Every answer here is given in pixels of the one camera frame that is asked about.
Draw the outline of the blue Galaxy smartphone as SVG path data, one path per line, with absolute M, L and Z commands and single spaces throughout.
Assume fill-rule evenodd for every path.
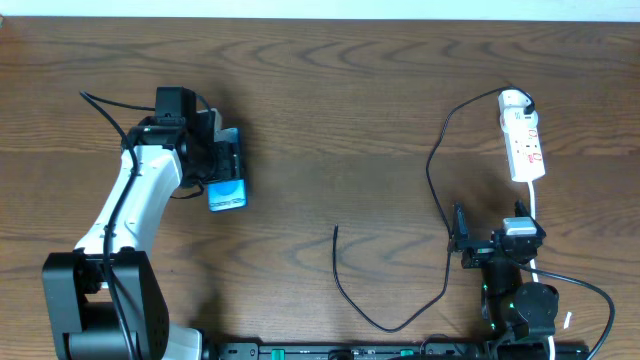
M 228 211 L 247 205 L 246 181 L 235 180 L 206 184 L 209 210 Z

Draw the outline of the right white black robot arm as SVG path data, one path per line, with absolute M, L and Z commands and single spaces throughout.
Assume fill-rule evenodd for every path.
M 544 342 L 555 334 L 557 290 L 540 282 L 524 282 L 520 267 L 538 255 L 546 232 L 524 204 L 487 240 L 474 240 L 463 207 L 454 205 L 453 244 L 461 266 L 482 273 L 481 314 L 496 335 L 510 343 Z

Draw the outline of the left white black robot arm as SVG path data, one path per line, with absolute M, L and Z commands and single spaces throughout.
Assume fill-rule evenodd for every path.
M 203 331 L 175 325 L 151 265 L 176 190 L 210 211 L 247 204 L 239 131 L 195 91 L 160 87 L 120 130 L 121 167 L 95 222 L 70 252 L 52 253 L 42 281 L 59 359 L 215 359 Z

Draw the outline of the white USB charger adapter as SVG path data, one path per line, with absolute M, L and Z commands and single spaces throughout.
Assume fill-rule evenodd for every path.
M 498 96 L 500 118 L 504 121 L 534 121 L 537 112 L 530 108 L 532 101 L 519 90 L 505 90 Z

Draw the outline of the white power strip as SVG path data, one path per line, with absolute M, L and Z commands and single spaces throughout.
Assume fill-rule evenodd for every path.
M 537 124 L 536 112 L 525 114 L 519 108 L 506 109 L 500 116 L 514 182 L 533 182 L 546 173 Z

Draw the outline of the white paper scrap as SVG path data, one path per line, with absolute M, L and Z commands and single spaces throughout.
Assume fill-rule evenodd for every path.
M 565 319 L 564 319 L 564 322 L 563 322 L 563 329 L 568 329 L 569 328 L 570 323 L 571 323 L 571 317 L 572 317 L 572 312 L 568 311 L 566 313 L 566 316 L 565 316 Z

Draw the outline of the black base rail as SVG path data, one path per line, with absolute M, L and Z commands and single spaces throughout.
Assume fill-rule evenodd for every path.
M 209 344 L 205 360 L 410 360 L 410 359 L 548 359 L 543 344 L 502 345 L 493 351 L 482 343 L 444 339 L 424 344 Z

